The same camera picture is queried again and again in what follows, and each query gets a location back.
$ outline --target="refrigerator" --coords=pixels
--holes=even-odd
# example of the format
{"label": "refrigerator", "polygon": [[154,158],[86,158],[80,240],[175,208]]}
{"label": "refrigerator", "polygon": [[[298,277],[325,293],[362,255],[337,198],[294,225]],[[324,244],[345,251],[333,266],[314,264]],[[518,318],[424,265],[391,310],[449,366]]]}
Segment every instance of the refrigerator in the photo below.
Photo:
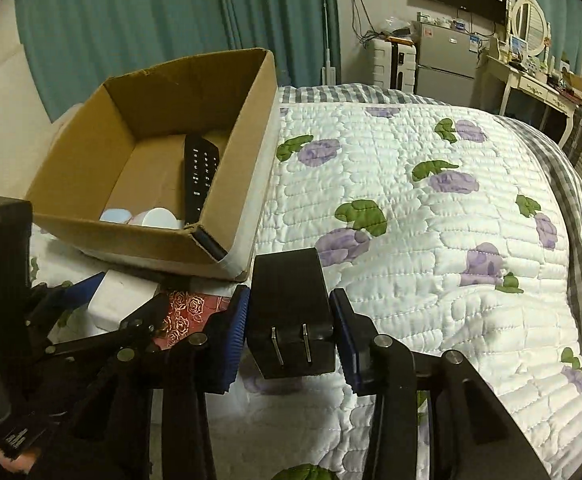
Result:
{"label": "refrigerator", "polygon": [[415,94],[450,105],[470,106],[478,64],[470,35],[428,23],[419,26]]}

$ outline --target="gingham trim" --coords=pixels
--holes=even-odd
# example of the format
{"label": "gingham trim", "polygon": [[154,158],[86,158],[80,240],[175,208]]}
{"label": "gingham trim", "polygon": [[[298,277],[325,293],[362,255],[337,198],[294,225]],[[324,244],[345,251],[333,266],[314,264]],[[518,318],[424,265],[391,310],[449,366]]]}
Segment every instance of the gingham trim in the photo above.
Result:
{"label": "gingham trim", "polygon": [[[287,86],[282,88],[280,94],[280,102],[283,104],[331,102],[445,104],[427,97],[360,83],[304,88]],[[514,119],[499,116],[496,119],[512,129],[538,159],[567,224],[570,244],[567,300],[578,325],[582,351],[582,179],[558,145],[542,132]]]}

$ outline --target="sticker on refrigerator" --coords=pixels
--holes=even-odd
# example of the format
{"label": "sticker on refrigerator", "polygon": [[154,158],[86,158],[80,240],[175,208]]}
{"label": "sticker on refrigerator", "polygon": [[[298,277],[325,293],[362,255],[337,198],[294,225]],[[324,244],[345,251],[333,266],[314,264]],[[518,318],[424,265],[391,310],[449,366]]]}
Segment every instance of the sticker on refrigerator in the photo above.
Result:
{"label": "sticker on refrigerator", "polygon": [[480,49],[480,38],[477,37],[475,34],[471,34],[471,37],[469,39],[469,51],[475,52],[477,54],[479,49]]}

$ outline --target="green curtain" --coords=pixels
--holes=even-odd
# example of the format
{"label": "green curtain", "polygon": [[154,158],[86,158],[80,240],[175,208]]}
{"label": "green curtain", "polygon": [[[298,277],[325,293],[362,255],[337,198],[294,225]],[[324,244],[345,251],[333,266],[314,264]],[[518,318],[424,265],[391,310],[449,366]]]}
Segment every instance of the green curtain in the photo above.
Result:
{"label": "green curtain", "polygon": [[556,65],[566,52],[570,67],[582,73],[582,1],[581,0],[537,0],[544,11],[546,21],[551,23],[551,52]]}
{"label": "green curtain", "polygon": [[[337,5],[327,1],[338,66]],[[323,13],[322,0],[16,0],[20,41],[51,120],[109,76],[217,50],[269,48],[280,85],[317,85]]]}

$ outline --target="white quilted bedspread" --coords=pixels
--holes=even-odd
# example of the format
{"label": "white quilted bedspread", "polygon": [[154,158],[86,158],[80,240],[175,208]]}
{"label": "white quilted bedspread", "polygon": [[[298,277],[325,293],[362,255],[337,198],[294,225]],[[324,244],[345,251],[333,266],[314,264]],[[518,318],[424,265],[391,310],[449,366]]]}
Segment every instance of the white quilted bedspread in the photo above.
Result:
{"label": "white quilted bedspread", "polygon": [[[328,290],[345,288],[379,332],[414,351],[462,351],[551,476],[568,478],[582,462],[568,237],[548,181],[516,134],[468,108],[291,104],[282,108],[279,142],[256,252],[315,246]],[[32,255],[38,280],[53,285],[108,266],[38,230]],[[226,292],[194,283],[198,292]],[[269,480],[312,463],[340,480],[360,479],[373,398],[358,399],[339,364],[335,373],[281,383],[252,370],[240,369],[249,390],[242,409],[211,421],[217,477]],[[424,416],[421,479],[427,442]]]}

